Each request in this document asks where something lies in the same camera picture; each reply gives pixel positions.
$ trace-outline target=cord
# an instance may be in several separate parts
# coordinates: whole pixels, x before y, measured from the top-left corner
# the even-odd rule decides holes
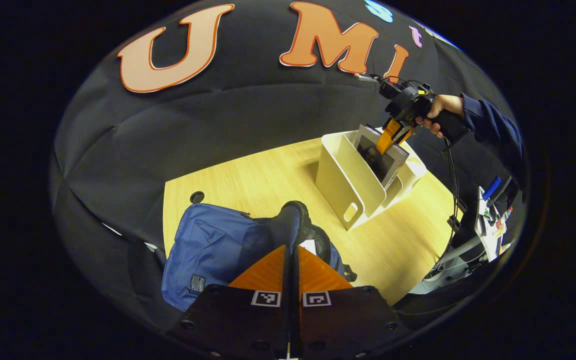
[[[419,85],[423,85],[423,84],[424,84],[424,83],[421,82],[420,80],[408,80],[407,82],[408,82],[408,83],[416,82],[416,83],[418,83]]]
[[[434,310],[425,311],[425,312],[403,312],[403,311],[401,311],[401,310],[394,309],[394,306],[393,306],[393,309],[394,309],[395,312],[397,312],[398,314],[403,314],[403,315],[424,315],[424,314],[430,314],[430,313],[440,312],[441,310],[451,308],[451,307],[459,304],[459,301],[457,301],[457,302],[455,302],[455,303],[451,303],[451,304],[448,305],[448,306],[440,307],[439,309],[434,309]]]
[[[446,148],[448,146],[450,146],[450,142],[448,141],[448,139],[446,139],[444,137],[443,141],[444,141],[444,144],[446,145]],[[454,221],[452,222],[452,228],[450,230],[450,237],[448,238],[448,244],[446,244],[446,248],[441,253],[441,256],[439,256],[439,259],[437,260],[437,264],[435,264],[430,269],[430,272],[435,271],[436,269],[441,267],[441,265],[444,264],[443,262],[441,262],[441,259],[446,255],[446,253],[450,249],[450,246],[453,243],[453,236],[455,235],[455,225],[457,225],[457,209],[459,208],[458,207],[458,204],[459,204],[459,177],[457,176],[457,173],[455,171],[455,157],[454,157],[454,155],[455,155],[455,148],[453,146],[448,150],[448,173],[450,174],[450,179],[452,180],[452,200],[454,201],[453,207],[452,207],[452,216],[453,216]]]
[[[373,56],[373,54],[370,54],[370,59],[372,60],[372,73],[375,73],[375,57]],[[375,90],[377,90],[377,84],[374,84],[374,88]]]
[[[387,79],[390,79],[390,78],[397,78],[397,81],[395,81],[395,82],[398,82],[399,80],[403,80],[401,77],[395,76],[395,75],[386,76],[386,77],[384,77],[383,79],[384,79],[384,80],[387,80]]]
[[[464,262],[462,262],[461,264],[457,264],[457,265],[455,265],[455,266],[451,266],[451,267],[449,267],[449,268],[447,268],[447,269],[442,269],[442,271],[449,271],[450,269],[454,269],[454,268],[460,267],[460,266],[462,266],[462,265],[464,265],[464,264],[468,264],[468,263],[470,263],[470,262],[473,262],[473,261],[479,259],[480,256],[484,255],[484,253],[486,253],[486,249],[484,249],[479,255],[475,256],[473,259],[464,261]]]

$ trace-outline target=human hand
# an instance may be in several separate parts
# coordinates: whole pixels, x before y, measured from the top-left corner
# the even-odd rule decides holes
[[[439,112],[442,110],[448,110],[451,113],[455,113],[460,116],[462,119],[464,118],[464,98],[459,96],[452,96],[452,95],[437,95],[437,98],[434,100],[432,105],[430,106],[430,111],[426,114],[426,118],[422,116],[416,117],[416,123],[422,125],[430,129],[430,132],[436,134],[439,139],[444,138],[444,134],[440,131],[441,126],[438,123],[432,123],[429,119],[434,119],[439,115]]]

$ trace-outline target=screw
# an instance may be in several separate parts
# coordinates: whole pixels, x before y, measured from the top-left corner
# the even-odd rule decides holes
[[[188,321],[188,320],[181,321],[181,326],[185,330],[193,330],[195,328],[195,324],[192,321]]]

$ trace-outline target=orange letter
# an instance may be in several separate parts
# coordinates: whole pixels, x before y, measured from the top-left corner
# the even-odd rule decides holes
[[[174,65],[156,68],[151,59],[153,41],[166,27],[152,30],[128,44],[117,55],[121,58],[123,86],[132,92],[160,91],[199,74],[215,54],[220,18],[234,8],[233,4],[213,6],[182,18],[179,24],[188,24],[187,50]]]
[[[384,74],[383,78],[387,79],[389,76],[394,76],[399,80],[400,71],[402,71],[402,66],[404,66],[404,60],[408,57],[409,53],[405,47],[401,45],[395,45],[395,57],[392,59],[392,64],[388,72]]]
[[[299,13],[297,30],[290,51],[281,54],[279,62],[285,66],[313,66],[317,56],[313,54],[315,41],[324,65],[329,68],[347,50],[339,61],[339,69],[348,73],[363,74],[368,52],[379,32],[363,22],[357,22],[344,32],[332,11],[310,2],[293,2],[290,7]]]

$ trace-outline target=sleeve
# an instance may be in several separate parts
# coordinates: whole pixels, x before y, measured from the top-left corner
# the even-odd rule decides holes
[[[461,93],[466,126],[475,133],[475,140],[491,150],[525,191],[526,159],[519,128],[486,100],[475,100]]]

